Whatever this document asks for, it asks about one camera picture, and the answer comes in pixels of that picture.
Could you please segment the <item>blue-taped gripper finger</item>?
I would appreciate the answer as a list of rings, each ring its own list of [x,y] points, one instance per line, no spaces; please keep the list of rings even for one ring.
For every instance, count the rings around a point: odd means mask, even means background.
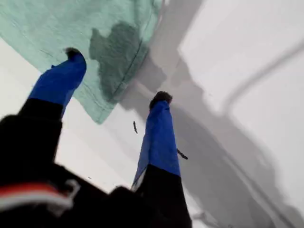
[[[65,53],[64,62],[38,78],[19,112],[1,120],[1,142],[58,142],[65,109],[86,73],[79,50],[69,47]]]
[[[164,228],[190,228],[170,112],[172,96],[159,91],[149,104],[132,190],[164,220]]]

